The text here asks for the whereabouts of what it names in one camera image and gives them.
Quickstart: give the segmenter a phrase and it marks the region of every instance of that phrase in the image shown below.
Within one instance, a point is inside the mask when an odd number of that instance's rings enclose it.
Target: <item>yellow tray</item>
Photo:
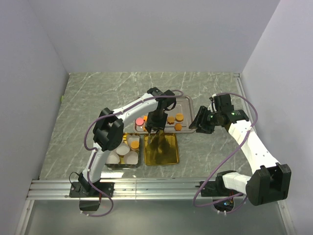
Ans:
[[[179,151],[174,133],[163,133],[153,138],[150,144],[148,144],[148,135],[144,135],[143,152],[146,165],[173,165],[179,163]]]

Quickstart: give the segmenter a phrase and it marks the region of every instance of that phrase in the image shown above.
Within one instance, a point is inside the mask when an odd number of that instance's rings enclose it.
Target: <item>white wall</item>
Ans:
[[[0,1],[0,234],[38,178],[67,73],[26,0]]]
[[[68,72],[242,72],[279,0],[29,0]]]
[[[287,199],[299,235],[313,233],[313,1],[282,0],[244,72],[257,131],[292,171]]]

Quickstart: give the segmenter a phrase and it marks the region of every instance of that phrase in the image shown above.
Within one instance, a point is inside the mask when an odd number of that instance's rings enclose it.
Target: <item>silver tray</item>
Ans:
[[[194,105],[193,105],[192,99],[186,95],[186,96],[176,98],[176,102],[177,102],[176,106],[173,110],[165,111],[165,112],[168,114],[168,116],[173,116],[173,117],[175,117],[177,113],[181,113],[184,115],[184,120],[181,122],[175,120],[175,123],[172,125],[166,123],[164,132],[165,133],[193,133],[195,132],[196,129],[189,129],[189,125],[192,123],[193,119],[195,118]],[[180,131],[175,130],[174,126],[176,123],[180,123],[182,125],[182,129]],[[134,131],[136,133],[147,134],[148,132],[144,131],[143,127],[144,125],[137,126],[136,122],[134,122]]]

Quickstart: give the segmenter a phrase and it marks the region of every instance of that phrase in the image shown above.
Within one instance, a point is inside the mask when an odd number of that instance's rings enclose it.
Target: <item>tray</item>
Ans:
[[[138,163],[137,164],[125,164],[124,163],[124,156],[119,155],[120,163],[118,164],[106,164],[107,168],[110,170],[125,170],[125,169],[132,169],[132,168],[138,168],[141,164],[141,157],[140,157],[140,134],[138,133],[124,133],[123,135],[123,142],[127,143],[127,136],[128,135],[136,135],[139,136],[139,149],[135,152],[138,154]]]
[[[168,116],[174,116],[177,113],[181,113],[184,115],[184,120],[181,122],[178,122],[175,120],[175,123],[170,125],[166,123],[164,132],[165,133],[193,133],[196,131],[196,129],[189,129],[189,125],[192,123],[193,119],[195,118],[194,115],[194,106],[192,99],[189,96],[182,96],[176,98],[176,107],[173,110],[165,111]],[[180,123],[182,125],[182,129],[180,131],[176,131],[174,126],[176,123]],[[134,131],[136,133],[140,134],[147,134],[147,131],[143,130],[144,125],[137,126],[136,122],[134,122]]]
[[[148,144],[148,137],[147,134],[143,137],[146,165],[173,165],[179,163],[179,151],[174,133],[163,133],[153,138],[150,144]]]

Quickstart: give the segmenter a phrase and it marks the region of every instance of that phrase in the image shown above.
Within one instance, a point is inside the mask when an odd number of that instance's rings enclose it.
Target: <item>gray marble surface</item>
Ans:
[[[72,73],[61,104],[40,179],[66,179],[73,171],[82,171],[90,152],[83,146],[89,124],[108,107],[115,109],[144,94],[149,88],[162,91],[180,89],[193,99],[194,112],[209,104],[209,97],[218,92],[238,93],[231,73],[207,72],[97,72]],[[242,108],[239,98],[232,97],[236,109]],[[133,125],[125,128],[133,132]],[[232,137],[220,127],[212,135],[177,134],[180,163],[167,166],[142,165],[136,170],[108,170],[104,177],[204,177],[237,146]],[[88,137],[92,146],[92,134]],[[219,171],[236,170],[251,175],[251,169],[239,151]]]

